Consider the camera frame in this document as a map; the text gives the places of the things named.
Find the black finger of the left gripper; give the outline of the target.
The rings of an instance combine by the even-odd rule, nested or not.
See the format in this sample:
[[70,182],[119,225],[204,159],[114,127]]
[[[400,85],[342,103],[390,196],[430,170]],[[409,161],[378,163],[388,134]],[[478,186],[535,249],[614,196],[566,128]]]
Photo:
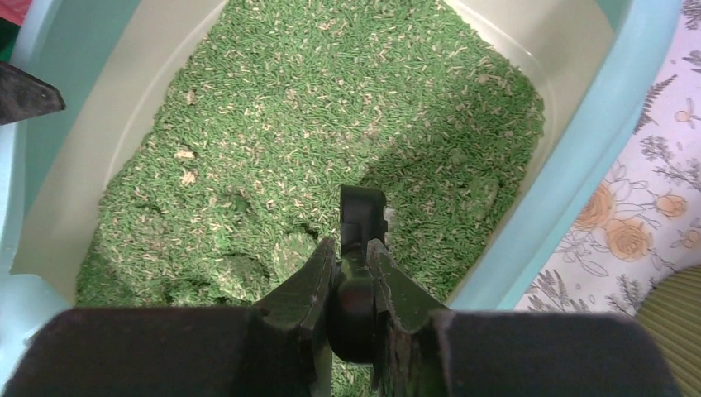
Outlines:
[[1,125],[61,112],[60,91],[37,77],[1,61]]

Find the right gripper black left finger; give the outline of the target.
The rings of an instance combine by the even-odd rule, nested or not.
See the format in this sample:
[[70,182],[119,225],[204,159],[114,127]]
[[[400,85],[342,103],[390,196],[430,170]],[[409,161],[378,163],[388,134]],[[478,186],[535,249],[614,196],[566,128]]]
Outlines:
[[251,306],[76,308],[33,337],[6,396],[328,396],[335,244]]

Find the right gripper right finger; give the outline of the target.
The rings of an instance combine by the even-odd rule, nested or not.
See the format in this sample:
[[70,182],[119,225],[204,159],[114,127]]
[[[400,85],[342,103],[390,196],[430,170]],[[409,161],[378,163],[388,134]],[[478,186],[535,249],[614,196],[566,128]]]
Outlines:
[[379,240],[372,386],[380,396],[677,396],[651,335],[616,314],[451,310]]

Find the black litter scoop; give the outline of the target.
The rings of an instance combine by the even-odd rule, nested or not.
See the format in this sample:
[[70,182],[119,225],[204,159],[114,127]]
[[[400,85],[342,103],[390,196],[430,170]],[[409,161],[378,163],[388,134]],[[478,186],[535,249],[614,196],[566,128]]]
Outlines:
[[384,241],[385,194],[343,184],[340,188],[340,269],[327,305],[327,337],[342,361],[370,366],[374,360],[374,284],[367,264],[368,242]]

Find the bin with plastic liner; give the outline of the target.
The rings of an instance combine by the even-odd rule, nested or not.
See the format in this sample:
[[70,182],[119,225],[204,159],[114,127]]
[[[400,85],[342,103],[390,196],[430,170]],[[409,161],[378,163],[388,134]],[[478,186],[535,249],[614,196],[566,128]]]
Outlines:
[[700,395],[700,267],[666,277],[637,320],[653,336],[683,396]]

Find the teal litter box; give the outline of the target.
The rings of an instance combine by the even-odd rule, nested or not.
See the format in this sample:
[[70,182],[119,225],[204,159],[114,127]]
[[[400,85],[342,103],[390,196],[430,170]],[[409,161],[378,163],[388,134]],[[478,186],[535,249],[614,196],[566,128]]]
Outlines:
[[[452,1],[533,82],[545,135],[517,202],[451,298],[513,309],[632,135],[678,1]],[[1,379],[73,297],[107,182],[149,131],[222,1],[34,1],[13,65],[67,108],[1,128]]]

